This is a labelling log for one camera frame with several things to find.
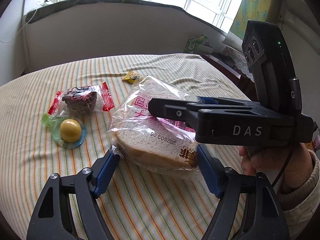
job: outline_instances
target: camera lens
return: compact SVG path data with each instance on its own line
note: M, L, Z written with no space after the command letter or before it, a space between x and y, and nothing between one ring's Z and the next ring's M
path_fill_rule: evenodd
M250 64L250 60L249 60L248 54L245 54L245 60L247 61L248 64Z
M252 62L254 62L254 55L253 55L253 51L250 46L248 48L248 54L249 54L249 57L252 60Z
M254 50L256 51L257 54L259 54L259 44L258 44L257 40L255 38L253 38L252 41L253 41L252 45L253 45Z

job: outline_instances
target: metal screw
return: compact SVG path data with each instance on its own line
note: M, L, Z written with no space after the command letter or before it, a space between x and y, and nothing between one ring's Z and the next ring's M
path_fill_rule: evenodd
M88 173L90 173L91 172L91 169L90 168L84 168L83 170L82 170L82 173L83 174L88 174Z
M58 173L52 173L50 175L50 179L56 179L58 177Z
M229 173L229 174L231 174L231 173L234 173L234 169L233 168L231 168L231 167L225 167L224 168L224 171L226 172L226 173Z
M265 179L266 178L266 175L263 172L258 172L257 175L258 175L258 177L260 179Z

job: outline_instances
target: bed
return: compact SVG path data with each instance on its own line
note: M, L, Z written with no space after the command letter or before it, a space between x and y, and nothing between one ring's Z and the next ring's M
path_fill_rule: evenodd
M37 198L51 173L61 176L91 166L108 150L110 115L83 119L89 127L85 142L68 150L58 146L41 124L58 90L107 82L116 107L131 88L122 81L133 70L169 82L198 96L248 98L222 73L197 55L129 55L102 57L53 66L22 76L0 87L0 211L21 239ZM238 147L207 145L223 165L241 172ZM86 239L70 199L79 237ZM108 190L98 199L115 239L201 239L218 200L202 177L182 180L159 175L120 161ZM241 223L241 195L231 234Z

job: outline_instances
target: round yellow candy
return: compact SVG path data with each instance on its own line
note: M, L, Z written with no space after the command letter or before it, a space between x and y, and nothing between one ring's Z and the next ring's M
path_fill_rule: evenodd
M74 143L80 139L82 129L80 124L73 119L66 119L60 125L61 138L69 143Z

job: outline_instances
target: yellow candy wrapper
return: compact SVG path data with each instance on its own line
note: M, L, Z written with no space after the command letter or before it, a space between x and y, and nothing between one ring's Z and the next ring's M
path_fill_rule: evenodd
M132 70L129 70L127 75L122 80L127 80L131 84L133 84L137 79L141 78L141 76Z

